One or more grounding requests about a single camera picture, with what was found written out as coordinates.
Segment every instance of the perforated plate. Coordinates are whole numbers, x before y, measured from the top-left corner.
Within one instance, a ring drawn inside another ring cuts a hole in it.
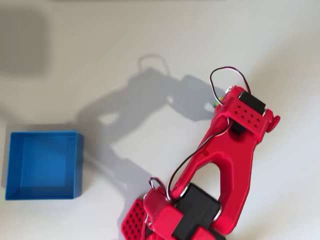
[[[137,198],[121,223],[121,232],[125,240],[140,240],[146,212],[143,202]]]

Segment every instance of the blue plastic tray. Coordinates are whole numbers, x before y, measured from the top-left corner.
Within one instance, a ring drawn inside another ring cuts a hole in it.
[[[11,132],[5,199],[78,197],[82,154],[83,137],[75,131]]]

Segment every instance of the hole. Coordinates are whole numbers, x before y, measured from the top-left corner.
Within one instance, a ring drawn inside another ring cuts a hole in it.
[[[220,196],[220,170],[213,164],[208,163],[199,168],[193,175],[191,182],[205,192],[218,199]]]

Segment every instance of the black wire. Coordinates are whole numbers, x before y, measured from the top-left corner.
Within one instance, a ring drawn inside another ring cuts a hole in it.
[[[249,84],[248,84],[245,76],[244,76],[238,69],[236,69],[236,68],[233,67],[233,66],[223,66],[223,67],[219,67],[219,68],[213,70],[212,73],[210,74],[210,83],[211,83],[213,95],[214,95],[215,99],[217,100],[217,102],[218,102],[220,105],[223,105],[223,103],[220,101],[220,99],[218,98],[218,95],[217,95],[217,93],[216,93],[216,90],[215,90],[215,87],[214,87],[214,83],[213,83],[213,81],[212,81],[212,75],[213,75],[216,71],[222,70],[222,69],[231,69],[231,70],[233,70],[233,71],[236,71],[238,74],[240,74],[241,77],[242,77],[242,79],[243,79],[243,81],[244,81],[244,84],[245,84],[245,87],[246,87],[247,92],[248,92],[249,94],[251,94],[251,90],[250,90]]]
[[[155,176],[151,176],[150,179],[149,179],[149,184],[150,186],[153,188],[153,184],[152,184],[152,181],[156,181],[159,186],[162,188],[162,191],[163,191],[163,194],[166,194],[166,187],[165,185],[159,180],[159,178],[155,177]]]
[[[216,136],[216,135],[219,135],[219,134],[222,134],[224,131],[226,131],[229,127],[229,124],[227,123],[226,127],[224,129],[222,129],[221,131],[218,131],[218,132],[215,132],[213,134],[211,134],[210,136],[208,136],[200,145],[199,147],[191,154],[189,155],[185,160],[183,160],[183,162],[177,167],[177,169],[173,172],[173,174],[171,175],[170,177],[170,180],[169,180],[169,183],[168,183],[168,186],[167,186],[167,198],[169,200],[172,200],[173,201],[173,198],[170,196],[171,193],[170,193],[170,190],[171,190],[171,184],[172,184],[172,181],[174,180],[174,177],[175,175],[177,174],[177,172],[181,169],[181,167],[194,155],[197,153],[197,151],[204,146],[204,144],[209,140],[211,139],[212,137]]]

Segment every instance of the red 3d-printed part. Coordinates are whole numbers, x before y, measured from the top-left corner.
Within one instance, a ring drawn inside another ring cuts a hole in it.
[[[146,212],[143,202],[137,198],[121,223],[121,232],[125,240],[140,240]]]

